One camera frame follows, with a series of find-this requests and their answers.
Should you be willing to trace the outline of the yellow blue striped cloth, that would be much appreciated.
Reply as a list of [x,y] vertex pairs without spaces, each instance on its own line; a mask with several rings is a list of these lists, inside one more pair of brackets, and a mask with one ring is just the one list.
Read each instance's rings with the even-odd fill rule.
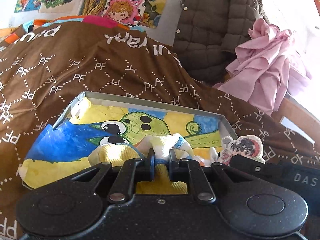
[[196,160],[202,166],[210,166],[218,160],[214,147],[205,149],[204,156],[195,155],[190,144],[178,133],[166,136],[147,135],[135,146],[129,144],[103,143],[91,152],[88,161],[91,166],[110,162],[113,166],[122,166],[133,158],[144,158],[149,150],[155,153],[155,178],[153,181],[141,181],[136,185],[137,194],[186,194],[187,184],[181,181],[172,182],[166,165],[169,163],[169,151],[174,150],[177,159]]

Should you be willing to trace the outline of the tray with frog drawing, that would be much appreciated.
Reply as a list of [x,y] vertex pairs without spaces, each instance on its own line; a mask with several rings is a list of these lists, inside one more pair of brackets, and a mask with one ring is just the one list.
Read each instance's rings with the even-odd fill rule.
[[18,173],[25,187],[36,189],[97,163],[120,166],[144,157],[148,137],[179,159],[209,166],[222,149],[222,139],[237,138],[220,114],[178,105],[111,94],[83,92],[55,124],[41,125]]

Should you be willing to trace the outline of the cartoon boy sticker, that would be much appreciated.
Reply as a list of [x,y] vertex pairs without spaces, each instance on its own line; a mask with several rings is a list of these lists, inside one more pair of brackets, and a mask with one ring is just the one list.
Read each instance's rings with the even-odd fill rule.
[[222,151],[217,162],[229,165],[231,158],[236,155],[265,163],[263,159],[263,143],[261,139],[255,135],[240,136],[233,139],[226,136],[221,139]]

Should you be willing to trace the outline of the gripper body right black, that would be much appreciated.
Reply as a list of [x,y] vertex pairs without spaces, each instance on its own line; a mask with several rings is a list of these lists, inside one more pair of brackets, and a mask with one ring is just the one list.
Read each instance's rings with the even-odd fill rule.
[[236,155],[229,165],[237,170],[296,192],[305,199],[309,212],[319,216],[319,169],[280,161],[278,164],[260,163]]

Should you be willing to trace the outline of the pink crumpled garment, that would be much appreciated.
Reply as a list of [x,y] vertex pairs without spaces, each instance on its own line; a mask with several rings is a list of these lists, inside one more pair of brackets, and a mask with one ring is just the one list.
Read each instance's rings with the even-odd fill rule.
[[270,115],[278,111],[287,93],[297,95],[305,90],[312,75],[289,29],[280,30],[260,18],[248,34],[250,40],[235,48],[236,59],[226,67],[229,79],[214,88]]

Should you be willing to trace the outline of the brown PF patterned blanket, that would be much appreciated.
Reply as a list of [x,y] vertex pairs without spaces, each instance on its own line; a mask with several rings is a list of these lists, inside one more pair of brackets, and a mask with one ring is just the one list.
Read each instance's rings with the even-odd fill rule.
[[18,167],[40,132],[81,92],[100,92],[224,115],[237,135],[258,135],[280,155],[319,168],[319,146],[249,103],[191,78],[170,47],[143,32],[68,20],[19,28],[1,45],[1,238],[16,239]]

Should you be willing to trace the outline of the brown quilted jacket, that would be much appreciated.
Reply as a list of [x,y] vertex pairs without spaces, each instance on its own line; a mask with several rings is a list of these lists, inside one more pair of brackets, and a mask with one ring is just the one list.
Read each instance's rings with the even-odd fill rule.
[[267,20],[262,0],[184,0],[174,52],[192,78],[214,85],[259,18]]

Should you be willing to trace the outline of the pink anime girl poster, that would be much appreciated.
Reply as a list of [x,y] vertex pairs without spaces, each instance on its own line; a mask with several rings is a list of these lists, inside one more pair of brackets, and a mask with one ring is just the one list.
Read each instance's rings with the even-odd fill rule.
[[123,25],[139,25],[147,0],[107,0],[103,17]]

